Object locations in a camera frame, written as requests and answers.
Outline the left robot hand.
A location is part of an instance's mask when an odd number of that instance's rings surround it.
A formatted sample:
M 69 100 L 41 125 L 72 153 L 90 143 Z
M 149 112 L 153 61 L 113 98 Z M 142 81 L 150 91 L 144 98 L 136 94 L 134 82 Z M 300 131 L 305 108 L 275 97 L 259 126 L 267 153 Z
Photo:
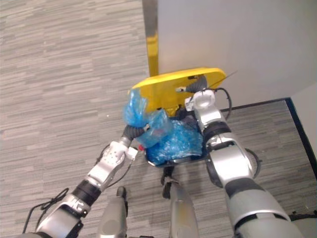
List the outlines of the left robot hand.
M 123 130 L 122 137 L 126 138 L 131 143 L 134 139 L 142 136 L 150 128 L 151 127 L 149 124 L 146 124 L 144 127 L 135 127 L 135 126 L 127 125 Z

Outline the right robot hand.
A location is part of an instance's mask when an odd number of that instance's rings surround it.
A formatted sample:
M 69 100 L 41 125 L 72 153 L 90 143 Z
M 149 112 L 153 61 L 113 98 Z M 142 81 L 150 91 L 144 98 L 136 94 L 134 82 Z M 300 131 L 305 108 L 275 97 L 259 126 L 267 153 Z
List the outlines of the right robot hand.
M 184 86 L 178 87 L 175 89 L 176 92 L 188 92 L 188 93 L 196 93 L 202 91 L 208 87 L 207 78 L 204 75 L 199 75 L 196 82 Z

